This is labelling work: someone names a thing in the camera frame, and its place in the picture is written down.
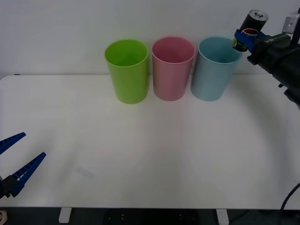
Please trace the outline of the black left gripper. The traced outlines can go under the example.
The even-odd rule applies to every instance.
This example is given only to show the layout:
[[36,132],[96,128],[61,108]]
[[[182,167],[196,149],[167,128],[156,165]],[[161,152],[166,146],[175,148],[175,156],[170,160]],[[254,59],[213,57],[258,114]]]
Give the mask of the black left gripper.
[[[4,153],[8,150],[12,145],[17,143],[26,134],[24,132],[6,138],[0,141],[0,154]],[[23,166],[21,169],[13,173],[12,175],[7,176],[5,179],[0,178],[0,198],[10,196],[16,197],[20,191],[24,188],[25,183],[31,177],[31,175],[35,172],[38,166],[46,157],[46,154],[42,152],[37,157],[35,157],[28,164]]]

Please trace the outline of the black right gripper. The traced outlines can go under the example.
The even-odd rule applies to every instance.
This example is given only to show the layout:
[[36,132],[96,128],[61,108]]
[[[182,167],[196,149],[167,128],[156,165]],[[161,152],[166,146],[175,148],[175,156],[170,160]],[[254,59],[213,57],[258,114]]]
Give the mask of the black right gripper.
[[252,65],[259,65],[268,73],[274,70],[278,61],[288,51],[291,42],[291,37],[284,33],[270,36],[259,31],[257,36],[253,37],[236,30],[234,37],[251,51],[247,60]]

